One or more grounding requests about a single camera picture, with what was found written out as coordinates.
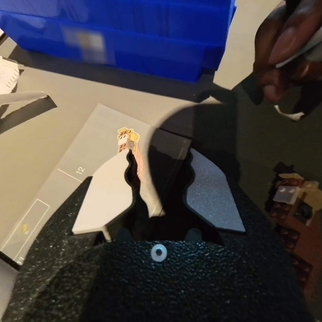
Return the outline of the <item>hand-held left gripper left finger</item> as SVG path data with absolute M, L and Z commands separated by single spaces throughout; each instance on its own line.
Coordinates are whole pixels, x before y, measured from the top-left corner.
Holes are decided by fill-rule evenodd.
M 131 151 L 122 151 L 103 163 L 93 174 L 74 222 L 75 235 L 102 232 L 133 204 L 133 189 L 127 179 Z

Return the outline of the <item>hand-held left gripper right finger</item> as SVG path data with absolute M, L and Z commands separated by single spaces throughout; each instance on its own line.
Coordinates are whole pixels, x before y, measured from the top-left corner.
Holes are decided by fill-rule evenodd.
M 190 150 L 192 180 L 185 189 L 185 204 L 197 216 L 223 231 L 245 231 L 223 171 L 204 155 Z

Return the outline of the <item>tan and brown brick figure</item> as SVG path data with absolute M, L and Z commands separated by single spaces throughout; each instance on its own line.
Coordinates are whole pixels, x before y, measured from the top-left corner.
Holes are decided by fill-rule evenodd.
M 265 210 L 290 255 L 305 299 L 313 304 L 321 296 L 321 185 L 282 162 L 273 170 L 276 177 Z

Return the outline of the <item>grey desk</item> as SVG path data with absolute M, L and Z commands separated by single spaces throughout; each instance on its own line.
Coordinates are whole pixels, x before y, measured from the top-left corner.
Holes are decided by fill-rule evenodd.
M 255 105 L 255 33 L 279 2 L 236 1 L 219 70 L 196 84 L 31 53 L 6 38 L 1 55 L 21 63 L 17 90 L 50 97 L 1 106 L 1 245 L 98 103 L 192 139 L 261 210 L 278 162 L 321 184 L 321 82 L 281 101 L 283 112 L 298 99 L 311 112 L 299 122 Z

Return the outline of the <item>grey instruction booklet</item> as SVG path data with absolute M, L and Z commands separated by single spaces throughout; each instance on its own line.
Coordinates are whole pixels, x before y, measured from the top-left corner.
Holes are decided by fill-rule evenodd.
M 162 204 L 190 145 L 191 140 L 186 137 L 98 104 L 42 187 L 28 202 L 1 245 L 1 252 L 18 267 L 22 266 L 32 243 L 54 212 L 85 179 L 91 179 L 103 163 L 122 151 L 132 150 L 137 169 L 135 185 L 139 187 L 149 217 L 163 215 Z M 112 223 L 108 227 L 110 235 L 104 235 L 107 241 L 114 238 Z

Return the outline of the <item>crumpled white paper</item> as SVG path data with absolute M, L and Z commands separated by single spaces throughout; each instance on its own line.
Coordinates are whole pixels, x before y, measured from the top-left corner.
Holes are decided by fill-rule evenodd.
M 47 98 L 43 91 L 13 92 L 20 78 L 18 63 L 0 57 L 0 105 Z

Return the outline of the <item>blue plastic bin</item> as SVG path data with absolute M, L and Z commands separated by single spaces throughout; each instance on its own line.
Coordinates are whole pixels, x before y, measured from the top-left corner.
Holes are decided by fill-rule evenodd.
M 197 82 L 222 60 L 235 1 L 1 1 L 1 29 L 21 48 Z

